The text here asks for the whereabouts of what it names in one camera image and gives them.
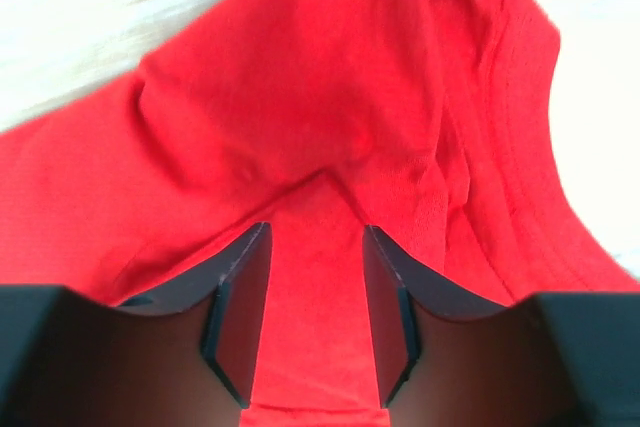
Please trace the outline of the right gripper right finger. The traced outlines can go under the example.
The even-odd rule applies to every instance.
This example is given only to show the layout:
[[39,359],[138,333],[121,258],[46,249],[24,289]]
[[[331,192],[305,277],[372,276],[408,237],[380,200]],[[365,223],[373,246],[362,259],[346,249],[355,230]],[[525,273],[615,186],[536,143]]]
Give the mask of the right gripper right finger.
[[380,404],[394,426],[635,426],[639,298],[537,293],[504,307],[363,236]]

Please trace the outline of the red t shirt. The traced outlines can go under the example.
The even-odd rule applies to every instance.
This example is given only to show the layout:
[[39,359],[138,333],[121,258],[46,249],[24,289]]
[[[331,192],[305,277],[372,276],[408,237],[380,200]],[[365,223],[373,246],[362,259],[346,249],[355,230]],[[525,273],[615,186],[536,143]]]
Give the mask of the red t shirt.
[[246,426],[384,426],[366,225],[501,304],[635,292],[569,206],[535,0],[224,0],[1,137],[1,278],[113,304],[273,229]]

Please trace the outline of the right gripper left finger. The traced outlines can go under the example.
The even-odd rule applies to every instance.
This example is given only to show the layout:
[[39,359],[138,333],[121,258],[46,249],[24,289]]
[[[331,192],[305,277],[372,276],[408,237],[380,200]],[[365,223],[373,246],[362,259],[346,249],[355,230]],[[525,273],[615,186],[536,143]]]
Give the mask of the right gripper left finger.
[[1,289],[5,426],[235,426],[249,406],[272,247],[258,223],[118,306]]

